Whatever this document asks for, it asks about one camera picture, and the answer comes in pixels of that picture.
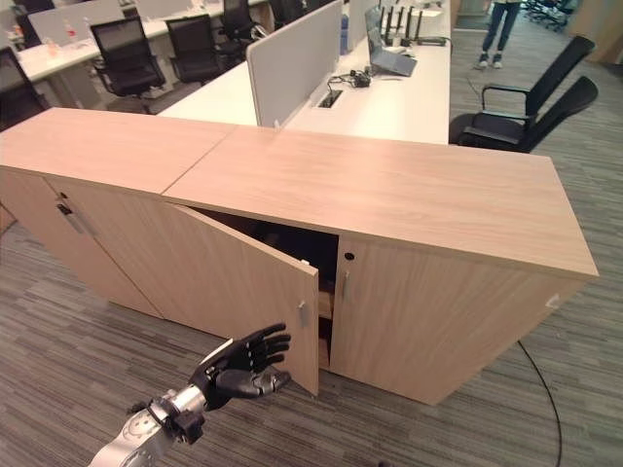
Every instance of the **jeans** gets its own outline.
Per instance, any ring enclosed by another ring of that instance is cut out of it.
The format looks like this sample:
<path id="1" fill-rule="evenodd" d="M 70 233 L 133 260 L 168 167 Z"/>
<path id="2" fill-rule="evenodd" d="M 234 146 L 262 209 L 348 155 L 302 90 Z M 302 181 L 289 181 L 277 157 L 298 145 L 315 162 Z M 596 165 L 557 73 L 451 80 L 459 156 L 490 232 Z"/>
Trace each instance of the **jeans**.
<path id="1" fill-rule="evenodd" d="M 483 41 L 483 51 L 488 51 L 489 47 L 494 41 L 495 35 L 497 33 L 497 29 L 499 28 L 499 23 L 502 20 L 502 16 L 504 12 L 506 12 L 506 18 L 504 19 L 504 25 L 502 26 L 502 33 L 499 36 L 499 42 L 497 42 L 497 49 L 499 51 L 503 51 L 504 47 L 506 47 L 506 42 L 508 41 L 508 36 L 510 35 L 510 31 L 513 28 L 513 24 L 515 24 L 515 18 L 519 13 L 519 7 L 521 7 L 521 3 L 496 3 L 494 5 L 494 12 L 491 14 L 491 25 L 489 26 L 489 32 Z"/>

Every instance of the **black office chair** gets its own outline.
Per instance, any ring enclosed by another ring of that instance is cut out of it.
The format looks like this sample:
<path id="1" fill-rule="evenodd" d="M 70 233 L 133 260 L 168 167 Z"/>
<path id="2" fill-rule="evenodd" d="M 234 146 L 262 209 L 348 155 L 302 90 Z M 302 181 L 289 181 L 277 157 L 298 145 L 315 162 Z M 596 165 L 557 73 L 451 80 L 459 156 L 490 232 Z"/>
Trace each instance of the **black office chair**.
<path id="1" fill-rule="evenodd" d="M 556 126 L 591 105 L 597 95 L 595 83 L 582 76 L 530 128 L 512 120 L 463 114 L 450 123 L 450 144 L 529 153 Z"/>
<path id="2" fill-rule="evenodd" d="M 288 18 L 288 23 L 296 21 L 305 14 L 305 8 L 301 0 L 283 0 L 283 7 Z"/>
<path id="3" fill-rule="evenodd" d="M 161 87 L 165 76 L 149 49 L 140 18 L 94 24 L 91 31 L 103 58 L 93 66 L 106 90 L 119 97 L 138 97 L 151 114 L 143 93 Z"/>
<path id="4" fill-rule="evenodd" d="M 303 3 L 300 0 L 270 0 L 271 10 L 275 18 L 275 30 L 300 18 L 303 14 Z"/>
<path id="5" fill-rule="evenodd" d="M 237 41 L 243 47 L 255 39 L 251 32 L 260 24 L 251 18 L 248 0 L 223 0 L 223 31 L 231 41 Z"/>
<path id="6" fill-rule="evenodd" d="M 223 73 L 209 15 L 170 19 L 166 27 L 175 51 L 171 65 L 179 81 L 203 86 Z"/>
<path id="7" fill-rule="evenodd" d="M 0 131 L 49 107 L 37 93 L 10 47 L 0 49 Z"/>
<path id="8" fill-rule="evenodd" d="M 287 24 L 285 16 L 285 5 L 283 0 L 270 0 L 271 10 L 273 10 L 273 19 L 275 20 L 275 31 Z"/>
<path id="9" fill-rule="evenodd" d="M 517 88 L 515 86 L 490 84 L 483 87 L 481 101 L 483 110 L 479 115 L 495 119 L 513 119 L 524 122 L 526 127 L 531 126 L 538 115 L 538 111 L 547 99 L 554 93 L 569 72 L 575 68 L 582 58 L 595 49 L 595 43 L 582 36 L 575 36 L 565 49 L 558 55 L 553 63 L 545 70 L 531 90 Z M 508 92 L 520 92 L 526 97 L 524 113 L 513 114 L 487 110 L 485 93 L 488 90 L 503 90 Z"/>

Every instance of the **white desk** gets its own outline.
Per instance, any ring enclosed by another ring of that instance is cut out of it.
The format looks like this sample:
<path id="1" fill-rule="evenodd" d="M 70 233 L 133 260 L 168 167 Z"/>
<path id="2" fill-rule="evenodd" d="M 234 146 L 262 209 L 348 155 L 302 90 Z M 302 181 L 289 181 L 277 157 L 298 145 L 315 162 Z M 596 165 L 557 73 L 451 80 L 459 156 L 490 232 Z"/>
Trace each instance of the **white desk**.
<path id="1" fill-rule="evenodd" d="M 422 36 L 450 37 L 450 2 L 443 4 L 440 14 L 433 13 L 432 10 L 427 13 L 422 18 L 421 31 Z M 410 78 L 379 75 L 373 79 L 370 88 L 364 89 L 332 85 L 332 88 L 344 92 L 331 109 L 316 107 L 326 93 L 326 84 L 321 83 L 310 100 L 284 127 L 447 144 L 450 52 L 450 43 L 444 48 L 413 46 L 418 65 Z M 368 63 L 368 45 L 364 39 L 352 53 L 340 57 L 336 74 L 348 73 L 350 69 L 363 69 Z M 246 63 L 188 95 L 160 115 L 206 122 L 256 125 Z"/>
<path id="2" fill-rule="evenodd" d="M 253 91 L 246 62 L 232 68 L 158 115 L 255 126 Z"/>
<path id="3" fill-rule="evenodd" d="M 260 5 L 266 1 L 249 0 L 249 6 Z M 207 4 L 205 9 L 189 10 L 167 18 L 143 21 L 145 36 L 152 40 L 153 52 L 159 58 L 159 64 L 163 68 L 169 86 L 172 81 L 175 81 L 172 71 L 167 70 L 169 68 L 168 56 L 172 54 L 172 50 L 167 39 L 159 40 L 161 36 L 167 33 L 165 21 L 171 18 L 204 14 L 209 14 L 211 18 L 222 16 L 223 3 Z M 81 41 L 78 45 L 80 46 L 78 48 L 74 45 L 57 48 L 56 56 L 50 56 L 48 46 L 45 45 L 26 49 L 18 53 L 19 63 L 28 79 L 33 83 L 42 80 L 49 81 L 48 84 L 58 98 L 58 104 L 67 107 L 97 107 L 99 99 L 96 91 L 90 83 L 89 74 L 80 65 L 99 56 L 99 48 L 93 40 Z"/>

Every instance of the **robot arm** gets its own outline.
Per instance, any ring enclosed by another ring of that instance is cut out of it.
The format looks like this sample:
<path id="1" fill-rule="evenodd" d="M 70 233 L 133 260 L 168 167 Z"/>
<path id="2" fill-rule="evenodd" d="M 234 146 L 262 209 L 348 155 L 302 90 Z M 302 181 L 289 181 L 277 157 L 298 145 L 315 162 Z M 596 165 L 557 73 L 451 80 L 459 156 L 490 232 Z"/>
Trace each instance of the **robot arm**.
<path id="1" fill-rule="evenodd" d="M 269 372 L 284 360 L 290 336 L 276 324 L 238 341 L 229 340 L 197 366 L 189 385 L 132 408 L 135 412 L 115 440 L 102 448 L 90 467 L 153 466 L 174 441 L 191 445 L 203 432 L 203 412 L 220 409 L 232 398 L 256 399 L 277 392 L 287 372 Z"/>

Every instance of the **shoe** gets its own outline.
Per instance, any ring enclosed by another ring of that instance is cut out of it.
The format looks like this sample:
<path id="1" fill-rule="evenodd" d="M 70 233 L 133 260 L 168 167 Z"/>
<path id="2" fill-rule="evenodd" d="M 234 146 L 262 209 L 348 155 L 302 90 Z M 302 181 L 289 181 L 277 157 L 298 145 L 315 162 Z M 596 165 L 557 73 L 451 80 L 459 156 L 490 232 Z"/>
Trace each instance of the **shoe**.
<path id="1" fill-rule="evenodd" d="M 500 69 L 502 67 L 502 54 L 494 55 L 494 68 Z"/>
<path id="2" fill-rule="evenodd" d="M 479 69 L 485 69 L 487 68 L 487 65 L 489 64 L 489 54 L 480 54 L 480 58 L 478 58 L 478 65 L 476 65 L 476 68 Z"/>

